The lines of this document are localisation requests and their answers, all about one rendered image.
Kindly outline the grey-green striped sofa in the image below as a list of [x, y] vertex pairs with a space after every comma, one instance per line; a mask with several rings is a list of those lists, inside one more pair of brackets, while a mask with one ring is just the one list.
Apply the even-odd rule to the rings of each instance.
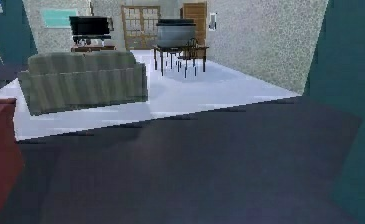
[[18, 81], [32, 115], [148, 100], [146, 65], [130, 51], [36, 54]]

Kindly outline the brown wooden room door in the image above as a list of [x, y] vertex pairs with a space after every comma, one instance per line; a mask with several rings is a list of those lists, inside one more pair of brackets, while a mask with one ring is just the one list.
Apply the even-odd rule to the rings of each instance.
[[183, 17], [193, 19], [196, 24], [195, 38], [199, 45], [206, 44], [206, 17], [207, 3], [184, 3], [182, 7]]

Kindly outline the dark wooden chair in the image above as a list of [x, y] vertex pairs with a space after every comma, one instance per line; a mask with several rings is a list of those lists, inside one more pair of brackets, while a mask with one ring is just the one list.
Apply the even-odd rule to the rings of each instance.
[[198, 42], [196, 38], [191, 38], [178, 54], [177, 69], [184, 69], [184, 77], [187, 77], [188, 61], [194, 62], [193, 68], [196, 69], [195, 61], [197, 59]]

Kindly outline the brown television stand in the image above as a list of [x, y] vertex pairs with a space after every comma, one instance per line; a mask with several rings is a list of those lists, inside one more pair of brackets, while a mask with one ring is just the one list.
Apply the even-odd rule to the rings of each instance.
[[73, 46], [71, 52], [93, 52], [102, 50], [116, 50], [115, 46]]

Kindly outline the reddish brown wooden cabinet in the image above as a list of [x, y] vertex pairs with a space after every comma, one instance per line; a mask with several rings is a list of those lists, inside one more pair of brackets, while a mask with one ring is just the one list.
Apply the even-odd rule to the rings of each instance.
[[0, 99], [0, 211], [24, 167], [14, 131], [15, 98]]

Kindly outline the black television set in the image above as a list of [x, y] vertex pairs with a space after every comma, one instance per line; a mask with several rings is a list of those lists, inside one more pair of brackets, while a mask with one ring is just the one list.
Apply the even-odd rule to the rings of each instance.
[[70, 16], [73, 41], [81, 39], [110, 39], [108, 18], [101, 16]]

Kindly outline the teal framed wall picture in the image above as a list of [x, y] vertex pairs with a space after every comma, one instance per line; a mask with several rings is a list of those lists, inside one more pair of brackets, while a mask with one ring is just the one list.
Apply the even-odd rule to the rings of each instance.
[[51, 9], [41, 10], [41, 16], [46, 28], [69, 28], [70, 16], [77, 16], [77, 9]]

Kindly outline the dark brown wooden table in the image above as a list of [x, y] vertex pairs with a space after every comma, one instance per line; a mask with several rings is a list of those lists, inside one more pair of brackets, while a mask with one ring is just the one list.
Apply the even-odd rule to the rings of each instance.
[[[177, 55], [177, 61], [176, 61], [176, 66], [177, 66], [178, 54], [182, 52], [183, 47], [184, 46], [182, 46], [182, 47], [160, 47], [158, 45], [154, 45], [153, 54], [156, 55], [157, 53], [159, 53], [160, 60], [161, 60], [161, 65], [158, 65], [157, 58], [154, 58], [154, 69], [160, 68], [161, 75], [164, 75], [164, 69], [163, 69], [163, 65], [162, 65], [164, 53], [170, 54], [171, 56]], [[202, 60], [202, 64], [203, 64], [202, 71], [203, 72], [206, 71], [207, 49], [208, 49], [208, 46], [198, 44], [197, 59]]]

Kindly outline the brown wooden shelf unit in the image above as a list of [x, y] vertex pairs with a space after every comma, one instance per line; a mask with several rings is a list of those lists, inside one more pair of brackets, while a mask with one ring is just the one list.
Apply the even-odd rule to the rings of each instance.
[[159, 6], [121, 6], [125, 47], [128, 50], [149, 50], [157, 40]]

